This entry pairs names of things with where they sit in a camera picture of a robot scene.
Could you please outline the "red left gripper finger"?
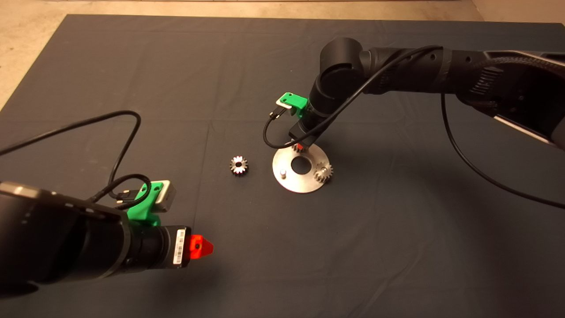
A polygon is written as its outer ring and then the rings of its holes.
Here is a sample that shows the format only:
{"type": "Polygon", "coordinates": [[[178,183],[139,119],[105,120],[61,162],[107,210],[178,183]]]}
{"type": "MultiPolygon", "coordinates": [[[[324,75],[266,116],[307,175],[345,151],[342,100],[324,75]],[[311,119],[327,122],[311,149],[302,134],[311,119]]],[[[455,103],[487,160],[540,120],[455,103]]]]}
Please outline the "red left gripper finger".
{"type": "Polygon", "coordinates": [[[203,235],[193,234],[190,236],[190,260],[200,259],[211,255],[214,244],[206,240],[203,235]]]}

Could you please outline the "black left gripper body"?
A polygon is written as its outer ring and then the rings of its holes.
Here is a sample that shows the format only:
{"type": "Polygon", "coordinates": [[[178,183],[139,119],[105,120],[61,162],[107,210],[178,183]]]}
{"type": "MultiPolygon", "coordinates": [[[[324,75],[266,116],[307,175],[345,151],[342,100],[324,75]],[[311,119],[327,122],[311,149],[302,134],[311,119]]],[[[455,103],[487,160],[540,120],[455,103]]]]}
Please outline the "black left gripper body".
{"type": "Polygon", "coordinates": [[[188,244],[192,229],[188,226],[162,226],[163,235],[161,269],[181,269],[189,264],[188,244]]]}

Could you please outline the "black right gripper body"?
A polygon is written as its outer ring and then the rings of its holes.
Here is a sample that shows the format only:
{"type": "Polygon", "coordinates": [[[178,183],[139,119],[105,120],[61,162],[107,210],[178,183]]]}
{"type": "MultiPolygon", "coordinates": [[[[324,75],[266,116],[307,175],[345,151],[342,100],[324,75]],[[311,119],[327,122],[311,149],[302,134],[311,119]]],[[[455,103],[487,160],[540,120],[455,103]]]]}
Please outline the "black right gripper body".
{"type": "Polygon", "coordinates": [[[309,129],[305,127],[302,121],[297,121],[290,129],[289,136],[292,141],[301,139],[298,144],[303,149],[308,149],[315,143],[315,141],[320,137],[321,131],[317,130],[313,133],[309,133],[309,129]]]}

